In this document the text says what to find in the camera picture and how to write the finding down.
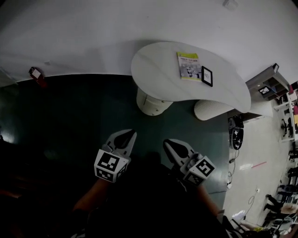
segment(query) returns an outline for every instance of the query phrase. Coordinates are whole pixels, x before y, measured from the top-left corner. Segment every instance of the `person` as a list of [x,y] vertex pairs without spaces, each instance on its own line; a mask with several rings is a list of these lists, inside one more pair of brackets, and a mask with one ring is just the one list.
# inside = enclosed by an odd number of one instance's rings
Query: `person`
[[202,185],[184,183],[178,172],[154,161],[132,161],[115,184],[98,179],[57,237],[242,237],[220,224],[220,211]]
[[266,197],[268,198],[269,201],[271,201],[273,203],[273,205],[266,204],[264,207],[264,211],[266,209],[269,209],[273,212],[282,213],[282,214],[293,214],[293,213],[297,213],[297,211],[298,211],[297,204],[279,203],[270,194],[267,194]]

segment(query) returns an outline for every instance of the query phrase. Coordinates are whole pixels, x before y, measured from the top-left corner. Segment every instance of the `white floor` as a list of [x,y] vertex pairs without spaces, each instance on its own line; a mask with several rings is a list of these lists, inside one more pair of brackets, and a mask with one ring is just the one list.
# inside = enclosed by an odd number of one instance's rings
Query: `white floor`
[[[281,143],[281,122],[277,113],[273,118],[263,118],[244,125],[244,141],[236,159],[236,167],[232,180],[232,187],[226,193],[223,208],[225,215],[231,219],[233,214],[241,210],[248,211],[251,205],[248,201],[255,195],[252,208],[246,216],[246,221],[262,225],[267,211],[263,211],[266,194],[274,195],[280,179],[284,179],[284,172],[288,162],[290,142]],[[230,152],[233,158],[235,151]],[[239,170],[245,164],[263,165],[255,168]]]

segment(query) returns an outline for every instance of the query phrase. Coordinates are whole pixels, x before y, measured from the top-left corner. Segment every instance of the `magazine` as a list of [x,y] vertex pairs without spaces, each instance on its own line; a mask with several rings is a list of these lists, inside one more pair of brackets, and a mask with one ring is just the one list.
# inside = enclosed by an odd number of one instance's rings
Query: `magazine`
[[196,53],[177,52],[182,79],[201,81],[202,67]]

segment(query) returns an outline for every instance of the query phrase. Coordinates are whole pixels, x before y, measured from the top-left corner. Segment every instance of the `dark green floor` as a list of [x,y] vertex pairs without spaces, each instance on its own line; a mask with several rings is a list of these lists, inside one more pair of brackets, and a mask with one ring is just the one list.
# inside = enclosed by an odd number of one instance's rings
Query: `dark green floor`
[[[155,117],[136,105],[137,87],[129,76],[69,75],[47,79],[42,90],[30,80],[0,89],[0,126],[4,140],[42,149],[49,160],[92,169],[97,152],[108,136],[133,128],[137,140],[133,154],[156,151],[170,166],[163,140],[188,142],[207,155],[216,172],[205,182],[210,193],[226,190],[228,125],[226,114],[208,121],[193,115],[195,101],[176,102]],[[222,206],[224,193],[214,198]]]

